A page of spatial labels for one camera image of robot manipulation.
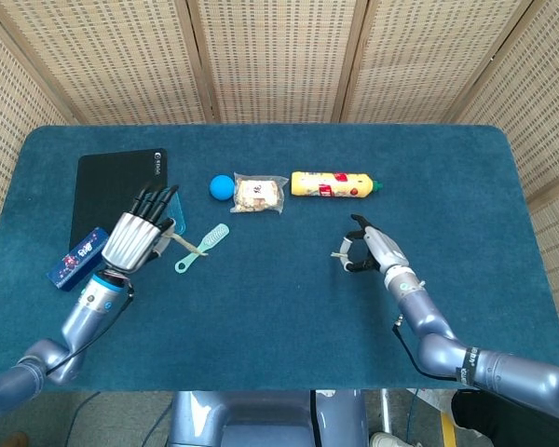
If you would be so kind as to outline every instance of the yellow tube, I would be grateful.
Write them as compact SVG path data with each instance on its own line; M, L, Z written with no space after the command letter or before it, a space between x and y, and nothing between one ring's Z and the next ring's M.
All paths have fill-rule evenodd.
M367 174L293 172L294 196L367 197L383 185Z

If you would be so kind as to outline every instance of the cable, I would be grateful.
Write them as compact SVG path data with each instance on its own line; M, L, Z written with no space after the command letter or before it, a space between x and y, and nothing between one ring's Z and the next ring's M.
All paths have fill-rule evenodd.
M151 428L149 428L149 431L147 432L147 435L145 436L145 439L143 440L143 443L141 444L141 447L145 447L145 445L147 445L147 442L149 441L149 438L151 438L151 435L153 435L153 432L156 431L157 426L159 424L161 424L161 421L164 420L164 417L166 417L166 414L168 414L170 412L170 410L171 410L171 402L168 404L168 406L163 411L163 413L159 415L159 418L151 426Z
M398 328L398 325L394 324L393 327L391 328L391 330L393 331L393 333L395 333L395 336L398 337L398 340L400 340L400 343L402 344L403 348L406 350L406 354L408 354L408 358L412 362L412 365L414 366L414 369L417 372L419 372L422 375L424 375L425 377L429 377L431 379L446 380L446 381L449 381L449 382L456 382L457 381L454 377L441 377L440 375L432 375L432 374L427 374L426 372L420 371L420 368L418 368L418 365L416 365L416 361L414 360L414 356L412 355L412 352L410 351L410 348L408 347L406 342L404 342L404 340L403 340L403 337L402 337L402 334L400 333L400 329Z
M313 426L313 437L315 438L315 447L322 447L320 441L319 418L317 417L317 391L310 391L310 422Z
M84 345L79 347L72 354L69 354L68 356L66 356L64 358L64 360L58 362L56 364L56 366L53 366L49 370L47 370L46 371L46 376L52 374L54 371L59 369L68 360L75 358L76 356L78 356L79 354L84 352L87 348L89 348L91 345L93 345L95 342L97 342L102 337L102 335L104 335L106 332L108 332L110 330L110 328L112 328L112 326L114 326L114 323L116 323L116 321L120 318L120 316L122 315L122 312L124 312L127 309L127 307L129 307L130 303L132 303L133 298L134 298L134 289L129 284L129 294L127 296L127 301L124 302L124 304L120 307L118 312L116 312L116 314L112 317L112 319L107 324L107 326L105 328L103 328L103 330L100 333L98 333L95 337L93 337L90 341L88 341L87 343L85 343Z
M410 403L410 412L408 413L408 422L406 423L406 443L409 444L410 443L410 426L412 425L412 415L414 413L414 407L417 401L417 397L418 397L418 391L420 390L420 388L416 389L416 393L414 393L414 396L412 397L412 403Z
M134 291L132 284L130 284L130 279L126 275L114 270L113 268L106 268L105 270L103 270L103 274L110 278L118 278L124 280L129 285L129 289Z
M75 426L76 417L78 416L79 412L83 409L85 405L90 403L94 398L97 398L101 391L97 391L93 393L91 396L83 400L78 407L76 407L75 414L73 414L73 420L71 421L71 425L68 427L68 433L66 433L66 441L64 442L64 447L68 447L68 442L71 440L71 434L73 433L73 427Z

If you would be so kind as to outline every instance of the robot finger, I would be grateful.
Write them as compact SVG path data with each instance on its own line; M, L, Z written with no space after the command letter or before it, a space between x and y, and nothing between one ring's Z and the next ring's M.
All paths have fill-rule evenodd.
M347 239L350 239L350 240L362 239L362 238L364 238L364 230L350 231L350 232L346 235L346 238L347 238Z
M166 230L168 230L174 224L175 221L171 217L168 217L167 219L164 219L162 223L157 226L157 228L159 228L159 231L161 231L162 233L165 233Z
M143 199L147 195L148 191L149 191L149 183L139 192L139 195L135 196L134 200L132 201L132 207L130 208L129 211L130 214L134 214L135 216L137 215L137 212L139 211L139 207L141 207L141 203L143 202Z
M373 270L376 268L375 258L366 258L364 261L359 261L357 263L346 264L346 269L348 272L357 273L364 272L365 270Z
M153 208L153 204L157 201L157 197L161 194L161 189L157 189L151 195L147 196L139 209L138 217L141 219L147 218L149 211Z
M164 211L164 209L166 209L166 207L170 203L170 200L171 200L172 196L176 193L176 191L178 191L178 185L177 184L171 186L168 189L168 191L164 190L159 195L159 197L157 198L157 204L153 207L153 211L151 212L151 215L147 216L147 218L146 218L148 222L150 222L151 224L154 224L154 223L157 222L157 220L161 216L161 213Z
M355 220L356 222L358 222L358 224L361 226L362 232L364 232L364 229L367 226L370 226L371 228L374 228L376 230L381 231L380 228L377 228L376 226L374 226L372 223L370 223L369 221L366 220L365 217L360 216L360 214L351 214L350 217Z

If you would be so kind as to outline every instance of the table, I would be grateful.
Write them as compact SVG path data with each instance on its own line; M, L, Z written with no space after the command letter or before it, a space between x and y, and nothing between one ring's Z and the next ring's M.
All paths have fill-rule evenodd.
M67 389L455 386L418 374L382 276L330 257L360 213L393 237L469 345L559 365L559 321L503 133L445 125L43 127L20 152L0 222L0 372L60 327L82 283L46 272L67 252L80 156L163 147L193 242L230 235L178 275L174 244L133 276L137 298ZM281 215L230 214L218 173L368 172L365 199L295 197ZM412 334L403 335L414 349Z

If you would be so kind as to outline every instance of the metallic robot arm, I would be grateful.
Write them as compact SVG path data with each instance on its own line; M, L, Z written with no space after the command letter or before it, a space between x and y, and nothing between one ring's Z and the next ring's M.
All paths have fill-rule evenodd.
M156 259L170 243L173 219L157 224L178 186L147 196L143 189L129 212L122 214L105 245L102 257L108 268L96 273L81 292L73 311L62 326L64 345L40 340L25 352L22 359L0 374L0 415L11 412L37 396L49 379L64 385L78 375L85 348L103 332L103 320L118 295L129 285L126 277L143 264Z
M336 255L348 272L377 269L385 275L386 288L420 340L417 362L424 373L455 378L559 418L558 367L462 344L398 245L363 217L352 218L361 230L348 233ZM352 263L348 250L357 238L365 241L369 257Z

